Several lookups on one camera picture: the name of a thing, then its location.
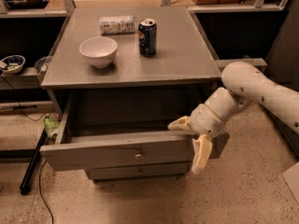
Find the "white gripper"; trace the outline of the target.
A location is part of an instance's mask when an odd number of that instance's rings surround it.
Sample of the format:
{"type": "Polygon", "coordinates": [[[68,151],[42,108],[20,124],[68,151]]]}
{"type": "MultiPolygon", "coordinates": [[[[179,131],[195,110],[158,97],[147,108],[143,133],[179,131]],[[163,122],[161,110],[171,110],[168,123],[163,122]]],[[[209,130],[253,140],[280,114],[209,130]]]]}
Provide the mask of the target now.
{"type": "Polygon", "coordinates": [[[209,160],[213,148],[211,137],[218,136],[224,126],[224,122],[207,105],[200,104],[190,117],[183,116],[176,119],[167,128],[170,131],[194,131],[201,134],[192,140],[194,150],[192,172],[197,175],[205,169],[209,160]]]}

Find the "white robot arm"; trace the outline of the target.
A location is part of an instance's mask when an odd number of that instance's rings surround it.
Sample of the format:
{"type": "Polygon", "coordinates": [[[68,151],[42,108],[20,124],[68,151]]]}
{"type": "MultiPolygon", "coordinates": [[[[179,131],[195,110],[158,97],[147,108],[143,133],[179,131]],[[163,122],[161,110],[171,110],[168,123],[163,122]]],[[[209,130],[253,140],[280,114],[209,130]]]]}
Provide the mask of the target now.
{"type": "Polygon", "coordinates": [[[268,111],[299,133],[299,93],[278,85],[255,66],[245,62],[232,62],[221,74],[223,86],[216,89],[189,116],[181,117],[168,125],[171,131],[196,134],[192,140],[194,156],[192,172],[202,172],[210,158],[213,139],[225,122],[253,103],[268,111]]]}

